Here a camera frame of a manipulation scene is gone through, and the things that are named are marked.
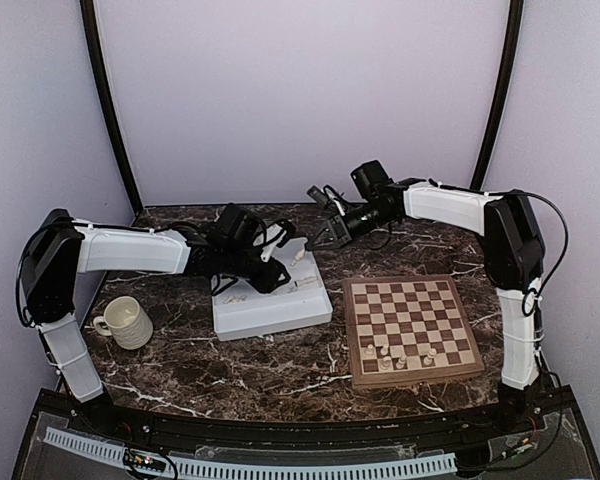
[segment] black marble tabletop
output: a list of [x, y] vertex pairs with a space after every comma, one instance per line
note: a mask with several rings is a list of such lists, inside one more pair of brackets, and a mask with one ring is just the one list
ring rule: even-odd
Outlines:
[[[266, 221], [289, 218], [312, 232], [315, 205], [249, 206]], [[136, 225], [208, 222], [221, 207], [155, 207]], [[330, 323], [231, 342], [213, 331], [206, 280], [156, 273], [111, 272], [84, 327], [96, 368], [123, 406], [200, 417], [254, 421], [342, 421], [459, 410], [496, 402], [502, 367], [501, 315], [472, 234], [426, 221], [405, 221], [384, 241], [377, 232], [339, 251], [316, 252], [333, 305]], [[456, 282], [486, 366], [473, 379], [402, 388], [353, 390], [341, 282], [349, 277], [450, 274]], [[151, 341], [126, 351], [91, 326], [108, 302], [138, 299], [154, 322]]]

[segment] table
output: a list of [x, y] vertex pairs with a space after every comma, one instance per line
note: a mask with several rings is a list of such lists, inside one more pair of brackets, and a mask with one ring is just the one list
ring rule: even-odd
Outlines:
[[[267, 222], [290, 219], [313, 232], [325, 218], [316, 205], [247, 206]], [[153, 207], [136, 226], [176, 220], [213, 221], [222, 207]], [[333, 305], [329, 324], [263, 338], [220, 342], [213, 331], [208, 282], [156, 273], [111, 272], [94, 301], [84, 336], [116, 404], [185, 416], [273, 422], [387, 419], [456, 411], [497, 401], [502, 368], [498, 299], [469, 232], [428, 221], [394, 225], [392, 241], [377, 232], [339, 251], [315, 257]], [[404, 388], [353, 390], [341, 281], [348, 277], [451, 274], [486, 366], [465, 381]], [[118, 296], [138, 299], [154, 322], [145, 347], [129, 352], [98, 335], [91, 320]]]

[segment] white arm segment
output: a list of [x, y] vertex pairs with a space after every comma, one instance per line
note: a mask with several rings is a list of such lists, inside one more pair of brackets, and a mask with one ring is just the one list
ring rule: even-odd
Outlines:
[[[501, 196], [443, 190], [429, 184], [416, 184], [404, 192], [404, 210], [411, 218], [436, 220], [471, 230], [484, 236], [484, 206]], [[540, 289], [540, 279], [529, 287]], [[504, 366], [502, 383], [518, 390], [531, 385], [538, 377], [533, 315], [522, 313], [524, 293], [496, 288], [502, 310]]]
[[404, 211], [411, 218], [425, 218], [455, 225], [484, 235], [484, 206], [500, 196], [443, 190], [428, 183], [404, 192]]
[[102, 381], [93, 366], [80, 326], [73, 313], [53, 323], [36, 326], [53, 355], [56, 367], [67, 381], [73, 396], [79, 402], [87, 402], [103, 392]]
[[80, 247], [78, 273], [95, 270], [135, 270], [182, 273], [191, 249], [182, 235], [76, 227], [85, 236]]

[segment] mug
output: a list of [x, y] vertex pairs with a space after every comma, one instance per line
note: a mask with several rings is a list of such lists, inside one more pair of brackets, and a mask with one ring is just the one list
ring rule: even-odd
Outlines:
[[136, 350], [153, 335], [153, 323], [133, 297], [118, 297], [104, 309], [104, 315], [93, 319], [100, 335], [113, 337], [125, 350]]

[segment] open chess box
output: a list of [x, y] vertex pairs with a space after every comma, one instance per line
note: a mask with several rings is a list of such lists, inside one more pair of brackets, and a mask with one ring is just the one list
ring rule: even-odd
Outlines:
[[343, 292], [355, 388], [443, 382], [484, 371], [450, 276], [347, 279]]

